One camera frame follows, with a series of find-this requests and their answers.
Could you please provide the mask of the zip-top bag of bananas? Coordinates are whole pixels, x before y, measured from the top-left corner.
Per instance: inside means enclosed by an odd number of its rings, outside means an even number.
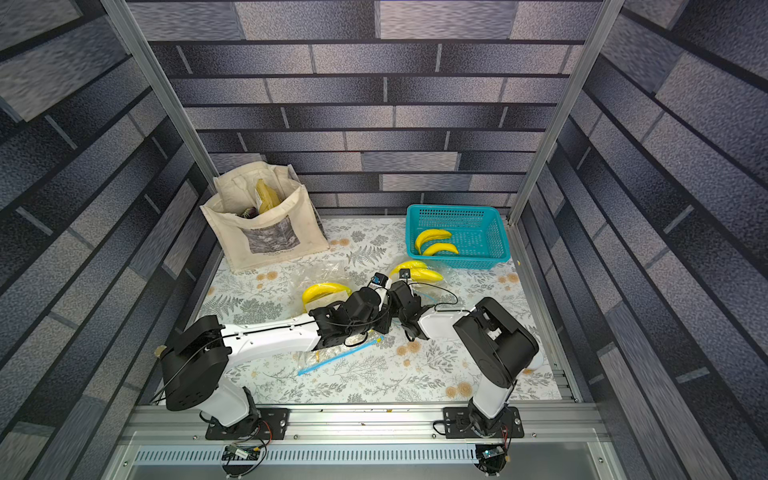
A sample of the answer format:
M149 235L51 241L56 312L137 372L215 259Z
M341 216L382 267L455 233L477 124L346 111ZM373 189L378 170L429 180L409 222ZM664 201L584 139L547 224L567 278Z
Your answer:
M413 291L422 297L426 305L457 305L458 296L445 286L444 276L437 270L429 267L425 262L410 260L396 265L389 272L391 282L400 280L398 271L402 268L411 270L412 278L405 281Z
M346 281L320 282L310 285L302 293L304 310L309 314L309 311L315 308L327 306L335 301L345 301L353 292L363 287L368 287L368 283L356 290L352 289ZM378 293L386 303L386 293L381 290ZM371 329L363 334L347 338L346 342L342 345L300 353L296 356L297 374L305 376L334 361L344 359L360 351L372 349L382 343L383 335Z

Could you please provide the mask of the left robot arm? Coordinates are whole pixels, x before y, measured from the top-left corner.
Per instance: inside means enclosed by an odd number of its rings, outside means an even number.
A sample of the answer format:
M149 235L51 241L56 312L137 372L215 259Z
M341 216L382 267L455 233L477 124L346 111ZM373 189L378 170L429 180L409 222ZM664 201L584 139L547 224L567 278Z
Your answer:
M230 370L263 357L339 346L371 329L386 333L391 319L386 293L370 287L345 301L256 327L223 325L216 316L205 316L160 354L164 385L158 394L170 411L197 408L231 427L254 415L256 407L251 394L230 381Z

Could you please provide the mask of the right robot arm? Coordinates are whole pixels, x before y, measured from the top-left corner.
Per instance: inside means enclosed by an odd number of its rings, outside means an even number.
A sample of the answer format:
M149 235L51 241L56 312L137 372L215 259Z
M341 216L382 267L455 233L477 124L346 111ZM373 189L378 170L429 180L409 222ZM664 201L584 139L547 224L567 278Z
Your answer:
M518 376L539 353L534 336L497 300L484 297L472 308L426 306L404 281L380 295L410 339L461 341L482 379L468 403L473 428L487 435L507 408Z

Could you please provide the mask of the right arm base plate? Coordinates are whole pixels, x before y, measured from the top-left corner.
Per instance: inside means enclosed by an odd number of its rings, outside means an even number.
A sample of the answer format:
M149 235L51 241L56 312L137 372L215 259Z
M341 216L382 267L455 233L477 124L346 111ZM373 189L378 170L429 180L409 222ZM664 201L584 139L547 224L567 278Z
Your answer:
M523 438L522 420L517 408L505 406L495 417L486 418L474 407L445 407L442 410L448 439Z

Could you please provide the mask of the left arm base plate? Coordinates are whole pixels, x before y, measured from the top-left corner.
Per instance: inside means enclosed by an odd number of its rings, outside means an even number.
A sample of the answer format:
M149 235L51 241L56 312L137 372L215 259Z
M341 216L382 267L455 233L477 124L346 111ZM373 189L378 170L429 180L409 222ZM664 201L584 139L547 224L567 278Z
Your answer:
M243 420L225 427L217 419L207 422L205 439L210 441L283 440L291 410L287 408L257 408Z

